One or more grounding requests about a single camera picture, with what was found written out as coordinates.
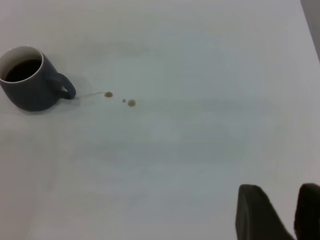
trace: dark gray mug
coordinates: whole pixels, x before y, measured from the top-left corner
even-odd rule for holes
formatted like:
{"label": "dark gray mug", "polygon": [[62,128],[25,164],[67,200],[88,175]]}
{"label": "dark gray mug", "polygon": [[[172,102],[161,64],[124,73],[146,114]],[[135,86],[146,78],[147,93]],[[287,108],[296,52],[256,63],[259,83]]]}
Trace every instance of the dark gray mug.
{"label": "dark gray mug", "polygon": [[[28,65],[30,61],[38,65]],[[52,107],[59,98],[76,96],[76,89],[68,78],[58,73],[40,50],[31,46],[10,49],[0,57],[0,85],[11,102],[26,111],[42,111]]]}

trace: spill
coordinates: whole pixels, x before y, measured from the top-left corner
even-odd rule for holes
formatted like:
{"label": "spill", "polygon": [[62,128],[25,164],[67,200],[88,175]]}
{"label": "spill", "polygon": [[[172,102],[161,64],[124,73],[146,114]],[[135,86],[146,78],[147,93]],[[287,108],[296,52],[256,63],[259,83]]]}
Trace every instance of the spill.
{"label": "spill", "polygon": [[135,105],[136,105],[136,101],[135,100],[132,99],[132,100],[128,101],[128,106],[133,107]]}
{"label": "spill", "polygon": [[114,94],[110,91],[107,91],[104,96],[107,97],[107,98],[111,98]]}

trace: black object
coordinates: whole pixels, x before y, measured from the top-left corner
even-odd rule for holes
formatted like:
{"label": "black object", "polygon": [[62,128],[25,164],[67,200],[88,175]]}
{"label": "black object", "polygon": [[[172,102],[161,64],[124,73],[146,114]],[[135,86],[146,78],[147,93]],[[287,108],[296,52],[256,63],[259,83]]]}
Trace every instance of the black object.
{"label": "black object", "polygon": [[[238,240],[293,240],[268,196],[256,185],[239,187],[235,228]],[[294,230],[297,240],[320,240],[320,186],[301,186]]]}
{"label": "black object", "polygon": [[256,185],[241,185],[235,219],[238,240],[293,240],[265,192]]}
{"label": "black object", "polygon": [[298,240],[320,239],[320,187],[313,183],[300,188],[294,230]]}
{"label": "black object", "polygon": [[[21,80],[28,72],[17,72],[15,68],[26,61],[41,61],[40,67],[32,76]],[[76,89],[40,51],[30,46],[20,46],[9,50],[0,58],[0,85],[9,99],[26,111],[42,111],[52,107],[59,98],[73,99]]]}

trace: coffee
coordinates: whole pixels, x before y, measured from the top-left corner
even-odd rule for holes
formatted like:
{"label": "coffee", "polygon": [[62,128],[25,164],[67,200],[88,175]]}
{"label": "coffee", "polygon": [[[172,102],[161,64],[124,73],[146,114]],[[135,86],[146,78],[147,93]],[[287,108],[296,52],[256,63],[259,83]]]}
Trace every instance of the coffee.
{"label": "coffee", "polygon": [[42,61],[31,59],[14,66],[7,74],[5,81],[19,82],[31,77],[41,66]]}

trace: table surface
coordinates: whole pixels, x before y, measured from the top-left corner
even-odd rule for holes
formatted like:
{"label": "table surface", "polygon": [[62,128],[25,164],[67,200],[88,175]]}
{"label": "table surface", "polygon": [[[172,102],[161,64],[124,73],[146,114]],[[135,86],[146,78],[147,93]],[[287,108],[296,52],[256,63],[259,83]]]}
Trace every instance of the table surface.
{"label": "table surface", "polygon": [[293,234],[320,183],[298,0],[1,0],[0,29],[0,54],[38,47],[77,90],[39,113],[0,90],[1,239],[236,239],[240,184]]}

